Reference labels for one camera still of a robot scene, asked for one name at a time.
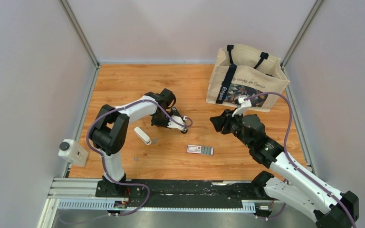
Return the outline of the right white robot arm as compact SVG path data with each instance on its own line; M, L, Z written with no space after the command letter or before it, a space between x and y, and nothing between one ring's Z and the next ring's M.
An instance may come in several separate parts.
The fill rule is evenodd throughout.
M280 200L309 217L318 228L355 227L359 218L358 197L330 186L301 166L282 145L266 135L265 125L257 115L237 115L226 109L211 117L210 122L217 132L238 138L257 163L289 181L285 183L262 171L253 179L252 193L256 198Z

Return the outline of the white box with knob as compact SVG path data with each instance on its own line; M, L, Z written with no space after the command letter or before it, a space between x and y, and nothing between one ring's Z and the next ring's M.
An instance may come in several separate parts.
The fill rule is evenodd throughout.
M58 156L77 167L85 167L88 155L88 151L75 140L64 139L59 145Z

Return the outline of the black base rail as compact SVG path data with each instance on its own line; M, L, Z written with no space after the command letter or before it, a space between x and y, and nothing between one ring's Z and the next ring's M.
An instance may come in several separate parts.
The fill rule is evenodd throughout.
M102 179L95 196L115 198L112 208L165 211L249 212L269 216L276 200L251 181L127 179L126 185Z

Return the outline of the red staple box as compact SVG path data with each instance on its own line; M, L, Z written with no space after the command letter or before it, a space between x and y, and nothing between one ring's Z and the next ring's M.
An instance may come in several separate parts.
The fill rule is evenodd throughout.
M201 145L187 145L187 153L191 154L203 154L203 155L211 155L214 154L214 148L209 146L201 146Z

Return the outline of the white stapler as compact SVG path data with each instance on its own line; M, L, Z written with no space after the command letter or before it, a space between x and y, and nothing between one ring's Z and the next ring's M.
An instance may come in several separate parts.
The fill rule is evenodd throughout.
M150 145L152 143L151 138L146 134L140 127L134 128L135 134L146 144Z

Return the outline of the beige floral tote bag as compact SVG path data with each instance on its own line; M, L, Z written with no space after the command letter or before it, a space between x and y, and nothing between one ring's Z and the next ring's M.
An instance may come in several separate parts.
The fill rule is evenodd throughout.
M235 107L239 96L250 97L251 109L269 112L289 84L280 58L244 44L219 49L209 80L206 102Z

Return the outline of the black stapler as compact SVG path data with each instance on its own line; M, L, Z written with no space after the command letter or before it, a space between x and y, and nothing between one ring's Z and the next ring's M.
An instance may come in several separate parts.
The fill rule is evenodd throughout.
M173 122L175 126L178 126L178 129L180 129L181 133L186 134L188 132L188 128L186 127L186 119L183 115L180 114L180 112L177 110L177 108L173 107L171 109L172 118L178 123Z

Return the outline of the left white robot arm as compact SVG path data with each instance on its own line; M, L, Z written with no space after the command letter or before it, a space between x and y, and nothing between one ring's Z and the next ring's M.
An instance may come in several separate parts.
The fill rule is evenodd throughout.
M176 97L169 89L161 93L148 92L140 99L121 106L101 107L86 134L88 147L97 152L104 168L104 179L109 181L108 191L121 197L126 191L125 178L120 151L126 141L131 123L150 116L151 125L176 129L181 133L188 131L186 118L174 107Z

